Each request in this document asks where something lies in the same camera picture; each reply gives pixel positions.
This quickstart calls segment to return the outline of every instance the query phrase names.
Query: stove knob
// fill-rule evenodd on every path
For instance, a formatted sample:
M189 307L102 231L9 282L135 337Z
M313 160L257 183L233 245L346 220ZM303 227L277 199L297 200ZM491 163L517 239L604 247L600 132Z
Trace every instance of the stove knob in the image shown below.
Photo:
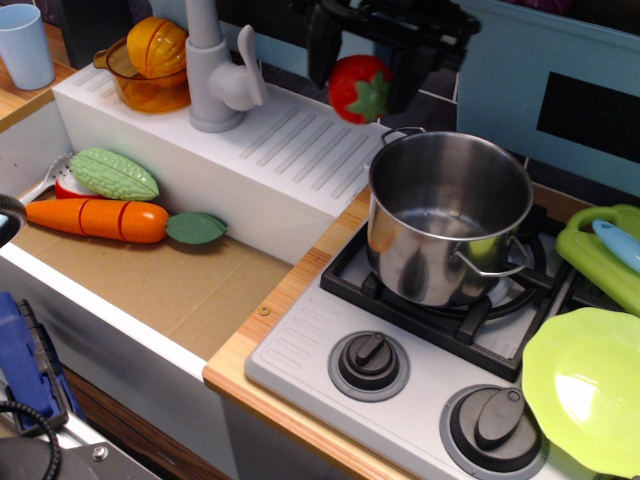
M473 464L493 472L515 472L540 452L542 433L517 388L480 388L453 408L451 435Z
M380 332L363 333L349 341L338 368L344 380L361 390L381 390L393 383L400 365L393 345Z

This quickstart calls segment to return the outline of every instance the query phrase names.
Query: light blue cup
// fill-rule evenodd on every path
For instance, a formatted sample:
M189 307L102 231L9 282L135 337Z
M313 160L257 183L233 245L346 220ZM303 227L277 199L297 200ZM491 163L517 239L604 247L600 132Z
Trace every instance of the light blue cup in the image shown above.
M0 57L22 90L53 82L56 74L38 7L19 3L0 8Z

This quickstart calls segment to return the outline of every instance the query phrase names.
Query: stainless steel pot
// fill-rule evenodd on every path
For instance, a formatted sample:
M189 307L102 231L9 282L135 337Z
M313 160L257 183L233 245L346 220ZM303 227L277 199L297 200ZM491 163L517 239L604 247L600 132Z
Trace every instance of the stainless steel pot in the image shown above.
M385 133L383 142L397 130ZM422 130L386 144L373 159L369 182L369 260L401 297L429 306L466 305L527 265L513 233L531 208L533 187L522 165L500 147L462 133ZM524 253L525 263L516 268L506 267L511 244Z

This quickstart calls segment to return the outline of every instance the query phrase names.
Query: faucet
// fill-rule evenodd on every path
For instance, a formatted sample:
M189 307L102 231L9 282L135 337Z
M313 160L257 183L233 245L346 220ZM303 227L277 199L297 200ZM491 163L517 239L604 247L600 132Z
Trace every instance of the faucet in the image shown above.
M240 124L245 111L267 101L267 86L257 65L255 32L250 25L240 31L238 50L245 65L236 65L220 30L215 0L185 0L185 4L189 120L204 132L226 132Z

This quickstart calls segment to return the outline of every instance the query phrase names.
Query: white sink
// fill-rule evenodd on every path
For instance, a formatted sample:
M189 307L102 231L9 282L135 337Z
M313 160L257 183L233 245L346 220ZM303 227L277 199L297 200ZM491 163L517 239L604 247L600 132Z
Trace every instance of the white sink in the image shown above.
M132 111L93 66L53 90L75 151L128 156L155 176L166 208L215 214L231 237L292 264L367 184L386 130L274 86L266 105L220 134L191 127L188 109Z

